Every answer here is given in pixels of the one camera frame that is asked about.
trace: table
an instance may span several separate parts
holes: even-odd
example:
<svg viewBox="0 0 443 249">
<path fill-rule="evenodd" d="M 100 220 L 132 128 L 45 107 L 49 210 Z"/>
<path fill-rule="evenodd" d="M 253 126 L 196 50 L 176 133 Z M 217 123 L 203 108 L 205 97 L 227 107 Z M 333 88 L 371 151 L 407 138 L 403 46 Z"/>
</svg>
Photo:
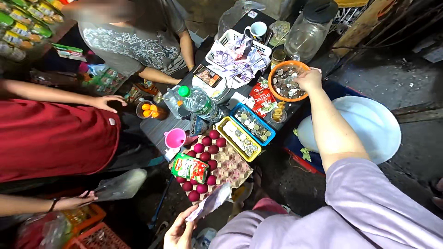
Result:
<svg viewBox="0 0 443 249">
<path fill-rule="evenodd" d="M 276 20 L 273 19 L 272 17 L 258 11 L 258 10 L 253 10 L 255 12 L 257 12 L 257 16 L 255 18 L 251 18 L 249 17 L 247 14 L 244 15 L 238 22 L 237 24 L 233 27 L 233 30 L 239 32 L 239 33 L 243 33 L 243 31 L 245 30 L 245 28 L 247 26 L 250 26 L 251 24 L 253 24 L 254 22 L 264 22 L 268 27 L 274 23 Z M 205 59 L 205 55 L 209 52 L 210 47 L 212 44 L 210 44 L 209 47 L 206 48 L 199 48 L 196 56 L 195 56 L 195 61 L 200 61 L 200 64 L 203 64 L 205 66 L 210 65 Z M 269 72 L 271 71 L 270 66 L 267 68 L 267 70 L 264 72 L 263 77 L 265 79 L 268 78 Z M 252 80 L 248 85 L 242 86 L 239 89 L 231 89 L 231 91 L 229 92 L 229 94 L 227 96 L 225 96 L 220 103 L 226 103 L 235 92 L 240 93 L 243 96 L 248 96 L 249 92 L 251 91 L 252 87 L 256 84 L 257 79 L 260 77 L 260 72 L 257 73 L 256 78 L 254 80 Z M 193 74 L 191 72 L 189 72 L 179 83 L 179 85 L 181 86 L 192 86 L 192 78 L 193 78 Z M 288 103 L 286 104 L 286 112 L 288 114 L 288 119 L 287 121 L 290 119 L 290 117 L 292 117 L 292 115 L 299 109 L 299 107 L 304 103 L 305 100 L 302 101 L 298 101 L 298 102 L 293 102 L 293 103 Z M 159 104 L 160 107 L 162 108 L 167 108 L 166 104 L 164 103 L 164 101 L 162 101 Z M 264 117 L 263 119 L 269 126 L 271 126 L 272 128 L 274 128 L 274 130 L 279 131 L 283 125 L 285 123 L 276 123 L 273 122 L 271 120 L 271 115 L 268 113 L 268 115 L 266 115 L 266 117 Z M 141 122 L 140 124 L 140 128 L 141 130 L 146 134 L 146 136 L 149 138 L 149 140 L 161 151 L 161 153 L 165 154 L 165 150 L 167 149 L 165 143 L 164 143 L 164 133 L 170 131 L 173 128 L 182 128 L 184 130 L 189 130 L 190 128 L 190 121 L 188 120 L 178 120 L 174 117 L 174 115 L 169 114 L 169 116 L 163 120 L 163 121 L 159 121 L 153 118 L 148 118 L 145 119 Z"/>
</svg>

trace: mug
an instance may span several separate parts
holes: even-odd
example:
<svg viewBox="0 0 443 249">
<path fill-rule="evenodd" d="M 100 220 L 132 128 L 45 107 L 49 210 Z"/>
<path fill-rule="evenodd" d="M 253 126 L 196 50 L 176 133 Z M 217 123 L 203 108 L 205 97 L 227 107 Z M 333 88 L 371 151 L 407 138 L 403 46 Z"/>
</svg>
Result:
<svg viewBox="0 0 443 249">
<path fill-rule="evenodd" d="M 251 26 L 247 26 L 244 31 L 244 35 L 251 37 L 252 39 L 263 42 L 266 36 L 266 31 L 268 27 L 264 22 L 254 22 Z M 246 34 L 246 31 L 249 30 L 251 36 Z"/>
</svg>

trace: hand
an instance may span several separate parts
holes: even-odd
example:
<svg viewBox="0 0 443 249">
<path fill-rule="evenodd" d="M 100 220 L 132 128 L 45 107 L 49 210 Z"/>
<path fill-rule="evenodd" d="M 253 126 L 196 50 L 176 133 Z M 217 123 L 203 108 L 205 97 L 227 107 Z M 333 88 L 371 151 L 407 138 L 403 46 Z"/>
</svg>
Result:
<svg viewBox="0 0 443 249">
<path fill-rule="evenodd" d="M 92 101 L 89 103 L 90 106 L 93 106 L 98 109 L 110 111 L 113 113 L 117 113 L 117 111 L 111 107 L 108 106 L 108 101 L 120 101 L 123 106 L 127 106 L 128 104 L 124 101 L 124 98 L 122 96 L 118 95 L 109 95 L 109 96 L 103 96 L 103 97 L 95 97 L 92 99 Z"/>
<path fill-rule="evenodd" d="M 194 205 L 180 213 L 175 219 L 171 228 L 165 234 L 164 249 L 191 249 L 192 231 L 197 227 L 197 221 L 186 222 L 185 219 L 196 210 L 198 205 Z"/>
<path fill-rule="evenodd" d="M 89 195 L 85 198 L 87 192 L 88 191 L 85 191 L 83 194 L 79 195 L 78 197 L 72 197 L 72 198 L 63 197 L 55 204 L 54 210 L 56 211 L 72 210 L 82 206 L 86 206 L 90 204 L 92 201 L 98 199 L 98 197 L 95 197 L 94 191 L 91 191 Z"/>
<path fill-rule="evenodd" d="M 309 94 L 322 88 L 322 73 L 317 69 L 311 69 L 294 78 L 294 82 L 299 84 L 301 90 Z"/>
</svg>

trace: blue basket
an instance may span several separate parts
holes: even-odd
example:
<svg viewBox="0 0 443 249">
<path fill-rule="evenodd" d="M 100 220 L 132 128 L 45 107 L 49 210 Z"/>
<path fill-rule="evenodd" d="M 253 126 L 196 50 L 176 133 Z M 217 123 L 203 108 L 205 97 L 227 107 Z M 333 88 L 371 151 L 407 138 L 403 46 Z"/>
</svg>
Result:
<svg viewBox="0 0 443 249">
<path fill-rule="evenodd" d="M 255 137 L 248 129 L 248 127 L 245 127 L 242 123 L 240 123 L 237 118 L 235 118 L 234 114 L 237 112 L 239 108 L 244 108 L 247 112 L 249 112 L 257 121 L 260 122 L 262 126 L 264 126 L 267 130 L 271 132 L 271 135 L 268 137 L 268 139 L 265 142 L 262 142 L 260 139 Z M 263 119 L 261 119 L 259 116 L 257 116 L 251 109 L 249 109 L 246 105 L 242 103 L 238 103 L 234 108 L 232 109 L 229 116 L 234 120 L 239 126 L 241 126 L 259 145 L 266 146 L 271 142 L 271 140 L 276 136 L 276 132 L 268 125 L 266 124 Z"/>
</svg>

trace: red egg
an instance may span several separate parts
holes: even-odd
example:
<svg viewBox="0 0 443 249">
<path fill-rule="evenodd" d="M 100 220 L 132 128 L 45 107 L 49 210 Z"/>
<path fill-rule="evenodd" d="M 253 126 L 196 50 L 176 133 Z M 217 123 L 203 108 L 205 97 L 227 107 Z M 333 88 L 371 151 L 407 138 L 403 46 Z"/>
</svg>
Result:
<svg viewBox="0 0 443 249">
<path fill-rule="evenodd" d="M 210 169 L 211 171 L 213 171 L 214 169 L 216 169 L 217 166 L 218 166 L 216 160 L 211 160 L 211 161 L 209 161 L 209 162 L 208 162 L 208 165 L 209 165 L 209 169 Z"/>
<path fill-rule="evenodd" d="M 211 160 L 211 154 L 207 151 L 203 152 L 202 154 L 200 154 L 200 160 L 203 162 Z"/>
<path fill-rule="evenodd" d="M 208 137 L 208 136 L 203 137 L 202 144 L 204 146 L 210 146 L 210 145 L 212 145 L 212 139 L 210 137 Z"/>
<path fill-rule="evenodd" d="M 184 179 L 183 177 L 177 176 L 175 179 L 177 179 L 178 183 L 185 183 L 186 179 Z"/>
<path fill-rule="evenodd" d="M 183 183 L 182 188 L 183 188 L 183 190 L 186 191 L 186 192 L 191 191 L 191 190 L 192 190 L 192 183 L 190 183 L 190 182 L 185 182 L 185 183 Z"/>
<path fill-rule="evenodd" d="M 194 151 L 197 153 L 202 153 L 205 151 L 205 146 L 203 144 L 196 144 L 194 145 Z"/>
<path fill-rule="evenodd" d="M 199 184 L 197 185 L 197 192 L 200 194 L 204 194 L 208 192 L 208 185 L 207 184 Z"/>
<path fill-rule="evenodd" d="M 195 152 L 195 151 L 188 151 L 188 152 L 186 153 L 186 155 L 188 155 L 188 156 L 192 156 L 192 157 L 196 157 L 196 156 L 197 156 L 197 152 Z"/>
<path fill-rule="evenodd" d="M 208 183 L 208 185 L 213 186 L 217 182 L 217 177 L 215 177 L 214 175 L 210 175 L 208 176 L 206 182 Z"/>
<path fill-rule="evenodd" d="M 212 155 L 215 155 L 215 154 L 217 154 L 218 153 L 218 147 L 217 147 L 217 145 L 211 145 L 211 146 L 209 146 L 209 148 L 208 148 L 208 152 L 209 153 L 211 153 Z"/>
<path fill-rule="evenodd" d="M 193 190 L 189 192 L 188 198 L 191 202 L 196 202 L 200 199 L 200 194 L 197 191 Z"/>
<path fill-rule="evenodd" d="M 215 141 L 215 144 L 216 144 L 218 147 L 223 148 L 223 147 L 226 146 L 226 139 L 224 139 L 223 137 L 221 137 L 221 138 L 219 138 L 219 139 L 217 139 L 217 140 Z"/>
<path fill-rule="evenodd" d="M 212 139 L 217 139 L 220 137 L 220 133 L 218 133 L 216 130 L 212 130 L 209 132 L 209 137 Z"/>
</svg>

